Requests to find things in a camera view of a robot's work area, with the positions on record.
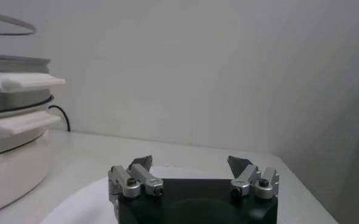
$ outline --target power cord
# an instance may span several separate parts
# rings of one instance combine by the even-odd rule
[[[60,110],[62,112],[62,114],[64,116],[64,119],[67,122],[67,130],[71,131],[71,122],[69,121],[68,116],[65,113],[65,111],[63,110],[63,108],[61,108],[61,107],[59,107],[57,105],[51,105],[51,106],[48,107],[48,109],[51,109],[51,108],[56,108],[56,109],[58,109],[58,110]]]

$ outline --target lid handle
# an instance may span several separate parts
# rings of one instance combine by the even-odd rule
[[[37,111],[24,115],[0,119],[0,138],[15,136],[36,128],[45,127],[60,121],[59,116],[46,111]]]
[[[0,93],[19,93],[49,89],[64,85],[65,79],[58,79],[47,73],[0,72]]]

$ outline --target tabletop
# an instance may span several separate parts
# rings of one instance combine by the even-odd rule
[[[337,223],[278,157],[244,150],[168,144],[129,138],[51,130],[52,169],[32,191],[0,210],[0,223],[40,223],[64,199],[101,179],[113,165],[127,166],[136,157],[153,156],[158,166],[178,166],[233,178],[229,155],[246,158],[264,171],[280,174],[279,219],[286,224]]]

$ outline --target screw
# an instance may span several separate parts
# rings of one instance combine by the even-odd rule
[[[241,190],[237,188],[233,188],[230,192],[233,198],[241,198]]]
[[[128,186],[134,185],[134,184],[136,184],[136,180],[133,179],[133,178],[129,178],[129,179],[126,181],[126,184],[127,184]]]
[[[163,193],[164,193],[163,188],[156,188],[156,189],[154,190],[154,194],[155,194],[155,196],[160,197],[160,196],[162,196],[162,195],[163,195]]]
[[[268,187],[269,186],[269,181],[266,179],[260,179],[259,180],[259,186],[261,187]]]

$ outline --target metal clamp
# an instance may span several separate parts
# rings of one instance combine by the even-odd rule
[[[254,184],[255,196],[262,199],[278,197],[279,174],[272,167],[267,167],[263,176]]]
[[[112,195],[123,194],[127,198],[140,195],[140,183],[132,178],[122,166],[113,166],[108,172],[108,189]]]
[[[145,186],[145,192],[159,197],[163,195],[163,180],[154,177],[141,164],[133,164],[128,171],[130,175]]]
[[[231,180],[231,194],[234,198],[241,198],[249,194],[250,186],[260,178],[260,171],[254,165],[248,165],[238,178]]]

